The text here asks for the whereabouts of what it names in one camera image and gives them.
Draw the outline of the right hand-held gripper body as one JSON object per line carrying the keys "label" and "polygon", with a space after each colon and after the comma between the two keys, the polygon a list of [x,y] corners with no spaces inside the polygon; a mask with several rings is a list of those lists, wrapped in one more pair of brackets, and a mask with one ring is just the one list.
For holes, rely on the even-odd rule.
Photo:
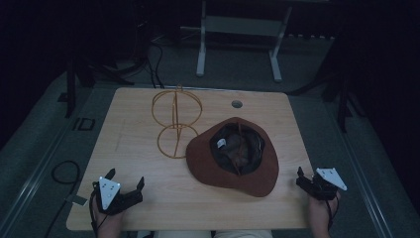
{"label": "right hand-held gripper body", "polygon": [[317,169],[315,174],[318,176],[315,182],[304,176],[302,180],[297,180],[296,184],[318,200],[332,200],[338,189],[348,189],[335,168]]}

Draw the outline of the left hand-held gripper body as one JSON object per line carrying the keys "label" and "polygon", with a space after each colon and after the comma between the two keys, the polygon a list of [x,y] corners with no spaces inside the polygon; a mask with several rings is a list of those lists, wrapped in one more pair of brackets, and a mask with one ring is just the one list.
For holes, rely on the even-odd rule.
{"label": "left hand-held gripper body", "polygon": [[99,178],[94,188],[99,211],[107,215],[115,215],[143,201],[142,192],[135,189],[126,194],[120,192],[118,182]]}

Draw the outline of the gold wire hat stand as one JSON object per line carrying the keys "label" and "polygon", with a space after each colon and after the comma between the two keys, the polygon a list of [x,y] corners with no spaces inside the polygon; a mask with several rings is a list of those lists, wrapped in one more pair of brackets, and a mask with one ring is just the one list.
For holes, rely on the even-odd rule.
{"label": "gold wire hat stand", "polygon": [[202,112],[200,98],[180,85],[157,93],[152,99],[151,113],[160,126],[158,150],[168,158],[184,159],[186,145],[198,135],[195,124]]}

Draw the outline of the brown felt hat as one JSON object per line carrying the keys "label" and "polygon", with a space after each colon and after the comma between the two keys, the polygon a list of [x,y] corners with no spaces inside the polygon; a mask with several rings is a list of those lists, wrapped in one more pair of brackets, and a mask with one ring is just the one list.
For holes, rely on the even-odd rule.
{"label": "brown felt hat", "polygon": [[186,162],[198,181],[254,197],[269,195],[279,174],[268,134],[239,117],[222,121],[193,138],[186,148]]}

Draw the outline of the person's left hand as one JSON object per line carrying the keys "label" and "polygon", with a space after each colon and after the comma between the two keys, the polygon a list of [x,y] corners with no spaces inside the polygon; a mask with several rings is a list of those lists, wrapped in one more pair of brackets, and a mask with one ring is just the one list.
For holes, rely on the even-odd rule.
{"label": "person's left hand", "polygon": [[99,211],[96,199],[92,200],[93,217],[95,226],[98,231],[113,230],[121,231],[125,212],[120,212],[115,215],[107,215]]}

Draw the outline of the person's right hand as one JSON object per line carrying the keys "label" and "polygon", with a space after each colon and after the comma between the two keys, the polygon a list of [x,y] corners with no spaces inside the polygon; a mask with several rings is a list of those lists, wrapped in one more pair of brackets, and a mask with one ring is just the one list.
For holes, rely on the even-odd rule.
{"label": "person's right hand", "polygon": [[332,200],[318,200],[309,196],[308,220],[312,229],[330,229],[339,209],[340,198],[338,192]]}

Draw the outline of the black tripod stand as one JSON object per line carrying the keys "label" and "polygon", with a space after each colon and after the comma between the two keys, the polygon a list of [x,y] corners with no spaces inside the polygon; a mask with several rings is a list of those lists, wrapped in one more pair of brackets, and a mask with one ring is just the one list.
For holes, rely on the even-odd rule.
{"label": "black tripod stand", "polygon": [[350,55],[349,45],[336,38],[322,60],[314,79],[297,89],[286,92],[287,95],[297,96],[325,84],[321,98],[324,102],[333,102],[339,98],[337,123],[343,133],[347,132],[346,118],[352,116],[348,107],[348,103],[353,104],[350,96]]}
{"label": "black tripod stand", "polygon": [[76,80],[86,87],[92,87],[95,84],[95,79],[92,75],[92,70],[107,76],[111,81],[122,85],[133,85],[132,81],[124,79],[123,74],[134,71],[142,64],[135,62],[133,65],[123,69],[118,69],[114,64],[112,69],[98,60],[94,60],[87,55],[72,54],[66,61],[66,92],[62,93],[58,101],[66,103],[65,118],[69,118],[76,107]]}

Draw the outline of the white metal desk frame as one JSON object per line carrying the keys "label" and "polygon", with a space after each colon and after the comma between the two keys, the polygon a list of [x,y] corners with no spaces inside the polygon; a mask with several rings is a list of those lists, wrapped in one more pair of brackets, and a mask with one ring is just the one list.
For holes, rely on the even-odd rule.
{"label": "white metal desk frame", "polygon": [[288,21],[293,10],[292,6],[286,7],[285,12],[282,14],[281,20],[264,20],[209,15],[207,13],[208,0],[200,1],[200,27],[198,28],[200,34],[200,42],[196,66],[197,76],[202,77],[205,74],[206,34],[224,33],[249,36],[275,37],[275,45],[268,51],[268,57],[273,80],[275,82],[282,81],[280,64],[278,62],[277,55],[279,53],[282,40],[285,36]]}

